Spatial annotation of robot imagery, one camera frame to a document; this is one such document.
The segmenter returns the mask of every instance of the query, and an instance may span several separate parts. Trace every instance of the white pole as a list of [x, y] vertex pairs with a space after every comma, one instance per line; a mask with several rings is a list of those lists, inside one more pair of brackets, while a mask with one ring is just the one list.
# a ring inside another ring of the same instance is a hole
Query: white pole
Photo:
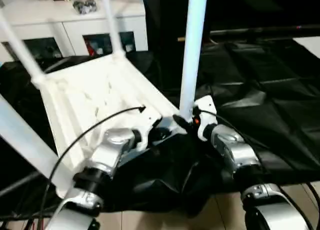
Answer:
[[[49, 178], [58, 157], [2, 95], [0, 95], [0, 136], [40, 173]], [[61, 163], [52, 183], [59, 190], [65, 191], [71, 186], [72, 177], [71, 171]]]
[[23, 66], [31, 75], [32, 82], [39, 83], [41, 80], [43, 80], [44, 73], [34, 60], [26, 45], [14, 33], [11, 25], [6, 20], [2, 9], [0, 9], [0, 28], [4, 31], [8, 41], [10, 42], [11, 47], [21, 60]]
[[105, 17], [110, 28], [110, 39], [112, 44], [112, 53], [115, 55], [123, 56], [125, 52], [122, 48], [120, 35], [118, 32], [117, 23], [115, 21], [110, 0], [102, 0], [102, 4], [105, 10]]
[[189, 0], [183, 59], [180, 116], [192, 121], [207, 0]]

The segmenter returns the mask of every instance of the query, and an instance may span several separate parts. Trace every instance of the black cover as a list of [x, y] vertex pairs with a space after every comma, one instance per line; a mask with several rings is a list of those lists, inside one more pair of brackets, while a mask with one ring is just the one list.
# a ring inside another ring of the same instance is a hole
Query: black cover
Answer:
[[[178, 105], [182, 55], [183, 46], [157, 56], [131, 53], [128, 58]], [[89, 59], [71, 57], [67, 65]], [[52, 63], [42, 62], [41, 66]], [[202, 52], [196, 97], [213, 95], [218, 114], [239, 129], [258, 153], [267, 168], [268, 181], [289, 184], [320, 179], [319, 64], [317, 57], [293, 41], [221, 44]], [[19, 63], [6, 63], [0, 70], [0, 93], [52, 146], [40, 94], [28, 80]], [[6, 158], [1, 158], [1, 172], [10, 170], [16, 178], [19, 173], [14, 172], [17, 168], [12, 162], [18, 161], [19, 169], [27, 163], [7, 145], [1, 144], [1, 150], [6, 152]], [[38, 186], [29, 186], [29, 190]], [[22, 190], [12, 194], [20, 196]], [[118, 170], [113, 194], [105, 196], [105, 210], [180, 208], [194, 215], [210, 194], [235, 190], [222, 160], [210, 146], [196, 137], [176, 135]], [[35, 212], [35, 199], [34, 196], [29, 201], [32, 205], [24, 206], [20, 213]], [[2, 216], [11, 215], [11, 209], [16, 207], [7, 199], [0, 199], [0, 204], [7, 207], [1, 207]]]

